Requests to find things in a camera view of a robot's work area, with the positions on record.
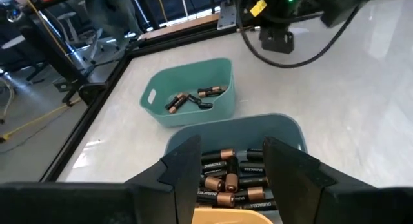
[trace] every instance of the bin handle cutout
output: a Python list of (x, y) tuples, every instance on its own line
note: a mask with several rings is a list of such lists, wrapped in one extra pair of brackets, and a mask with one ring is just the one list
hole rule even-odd
[(156, 97), (156, 90), (152, 89), (148, 96), (148, 103), (152, 104), (154, 102), (155, 97)]

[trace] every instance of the yellow cable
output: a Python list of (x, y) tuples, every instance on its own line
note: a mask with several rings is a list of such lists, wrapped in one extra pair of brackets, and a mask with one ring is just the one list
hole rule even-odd
[(163, 8), (162, 0), (159, 0), (159, 4), (161, 5), (161, 10), (162, 10), (163, 18), (165, 18), (165, 21), (168, 23), (169, 21), (168, 21), (168, 19), (166, 18), (165, 9)]
[[(71, 103), (71, 105), (75, 105), (76, 103), (79, 103), (80, 101), (81, 101), (81, 99), (78, 98), (78, 99), (76, 99), (75, 101), (73, 101), (73, 102)], [(50, 111), (49, 113), (47, 113), (47, 114), (45, 114), (45, 115), (43, 115), (43, 116), (41, 116), (41, 117), (38, 117), (38, 118), (34, 119), (33, 121), (29, 121), (28, 123), (22, 125), (21, 127), (15, 129), (15, 130), (13, 130), (13, 131), (10, 131), (10, 132), (7, 133), (7, 134), (3, 134), (2, 136), (0, 136), (0, 143), (9, 140), (10, 137), (11, 137), (13, 134), (15, 134), (16, 132), (18, 132), (18, 131), (20, 131), (20, 130), (22, 130), (22, 129), (24, 129), (24, 128), (32, 125), (32, 124), (34, 124), (34, 123), (37, 123), (38, 121), (41, 121), (42, 119), (44, 119), (44, 118), (46, 118), (46, 117), (54, 114), (55, 112), (57, 112), (57, 111), (59, 111), (59, 110), (61, 110), (61, 109), (66, 108), (66, 107), (68, 107), (68, 106), (67, 106), (67, 105), (62, 105), (61, 107), (59, 107), (59, 108), (57, 108), (57, 109), (55, 109), (55, 110), (52, 110), (52, 111)]]
[(43, 20), (43, 18), (40, 16), (39, 11), (36, 9), (36, 7), (33, 5), (33, 3), (31, 2), (31, 0), (27, 0), (27, 3), (30, 5), (30, 7), (32, 8), (32, 10), (37, 14), (38, 18), (40, 19), (40, 22), (43, 24), (43, 26), (46, 28), (47, 32), (49, 33), (50, 37), (52, 37), (52, 39), (54, 40), (54, 42), (56, 43), (56, 45), (59, 47), (59, 49), (62, 51), (63, 55), (66, 56), (69, 61), (73, 64), (72, 59), (69, 57), (69, 55), (66, 54), (65, 50), (63, 49), (63, 47), (59, 44), (59, 42), (57, 41), (57, 39), (55, 38), (54, 34), (52, 34), (52, 32), (50, 31), (49, 27), (46, 25), (45, 20)]

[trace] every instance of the yellow label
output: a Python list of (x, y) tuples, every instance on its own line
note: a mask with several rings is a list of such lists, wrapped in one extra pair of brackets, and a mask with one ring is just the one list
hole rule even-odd
[(260, 14), (264, 8), (267, 7), (267, 4), (265, 3), (264, 0), (259, 0), (254, 7), (251, 8), (250, 13), (256, 17), (258, 14)]

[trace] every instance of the black metal frame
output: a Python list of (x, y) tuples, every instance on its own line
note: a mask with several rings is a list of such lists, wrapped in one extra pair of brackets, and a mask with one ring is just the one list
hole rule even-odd
[(217, 21), (213, 21), (211, 23), (194, 26), (164, 36), (155, 37), (145, 41), (140, 49), (131, 51), (123, 56), (109, 75), (108, 81), (106, 82), (106, 90), (97, 95), (94, 101), (91, 102), (91, 105), (88, 106), (85, 113), (66, 139), (62, 149), (41, 177), (40, 181), (57, 181), (60, 173), (62, 173), (76, 148), (88, 132), (90, 125), (93, 123), (133, 58), (236, 32), (235, 27), (217, 30), (216, 26)]

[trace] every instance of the white table surface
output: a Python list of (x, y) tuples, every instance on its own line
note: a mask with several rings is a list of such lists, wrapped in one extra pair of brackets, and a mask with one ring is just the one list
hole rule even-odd
[[(377, 187), (413, 185), (413, 0), (375, 0), (321, 59), (283, 70), (256, 59), (231, 34), (134, 59), (89, 128), (60, 181), (124, 182), (155, 163), (179, 128), (163, 128), (139, 98), (172, 66), (232, 60), (234, 117), (283, 113), (303, 131), (309, 154)], [(265, 52), (282, 63), (308, 59), (335, 29), (298, 23), (296, 50)], [(257, 33), (249, 35), (259, 47)]]

